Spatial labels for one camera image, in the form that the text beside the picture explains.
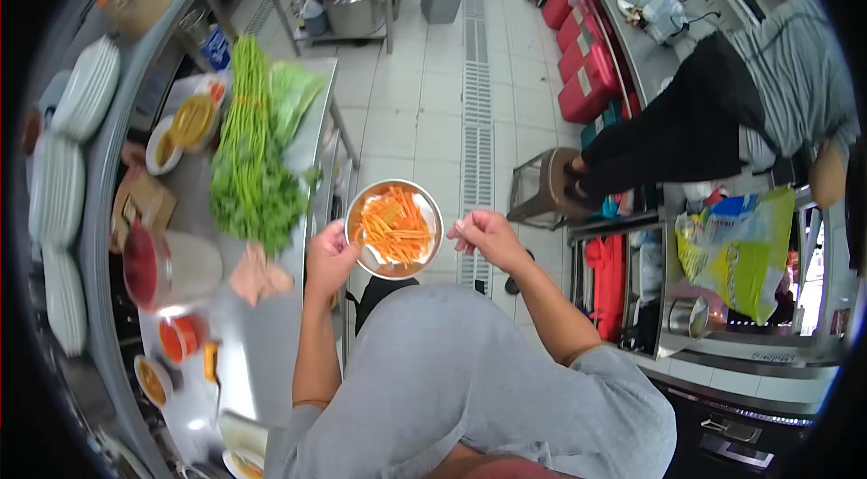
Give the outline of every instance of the floor drain grate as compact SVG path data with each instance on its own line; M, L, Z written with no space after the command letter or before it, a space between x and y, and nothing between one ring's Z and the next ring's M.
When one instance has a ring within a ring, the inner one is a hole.
M493 207L493 120L491 75L487 58L485 0L464 0L466 62L464 64L464 123L461 152L461 214ZM461 256L458 283L473 287L477 280L491 294L493 267L478 253Z
M253 18L250 18L250 23L247 24L247 28L244 29L244 32L254 36L259 35L262 32L262 28L265 26L268 17L273 12L274 2L271 0L262 0L259 8L257 8L256 12L253 14Z

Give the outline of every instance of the black pants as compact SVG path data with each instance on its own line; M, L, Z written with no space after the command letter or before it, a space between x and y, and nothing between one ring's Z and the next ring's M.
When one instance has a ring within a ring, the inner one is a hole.
M582 153L590 170L579 184L598 206L645 183L737 175L739 124L762 128L761 99L738 53L715 33L639 116L599 132Z
M419 285L419 281L416 278L393 281L392 279L370 276L370 281L364 288L361 302L356 300L352 293L346 293L346 298L355 303L355 336L358 336L358 331L362 330L364 321L374 311L374 308L382 302L382 299L398 289L408 288L411 285Z

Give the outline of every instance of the red sauce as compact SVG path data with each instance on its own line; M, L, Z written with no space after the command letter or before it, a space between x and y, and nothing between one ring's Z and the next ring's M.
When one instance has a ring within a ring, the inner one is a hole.
M123 247L123 282L136 306L149 309L157 292L157 254L145 228L133 225Z

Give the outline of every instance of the shoe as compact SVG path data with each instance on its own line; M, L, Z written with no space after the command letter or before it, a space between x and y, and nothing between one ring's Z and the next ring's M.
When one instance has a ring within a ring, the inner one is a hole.
M528 249L528 250L527 250L527 253L530 254L530 258L531 258L531 259L536 260L536 257L533 256L533 252L532 252L532 251L530 251L530 250ZM515 295L517 295L518 293L521 292L521 290L517 288L517 283L516 283L516 281L515 281L514 279L512 279L511 276L509 276L509 279L507 279L507 280L505 281L505 285L503 286L503 288L504 288L504 290L505 290L505 293L506 293L506 294L509 294L509 295L511 295L511 296L515 296Z

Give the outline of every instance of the gray t-shirt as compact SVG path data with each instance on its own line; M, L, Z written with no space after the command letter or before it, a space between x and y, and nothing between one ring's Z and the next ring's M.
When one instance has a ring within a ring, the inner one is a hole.
M456 285L403 288L371 313L325 411L272 430L266 479L422 477L458 442L588 479L662 477L675 413L606 346L569 368L493 302Z
M787 0L760 26L728 39L759 90L764 130L782 155L788 158L801 146L830 138L845 166L849 146L860 134L855 93L819 0ZM760 170L771 150L758 133L749 132L741 135L741 158Z

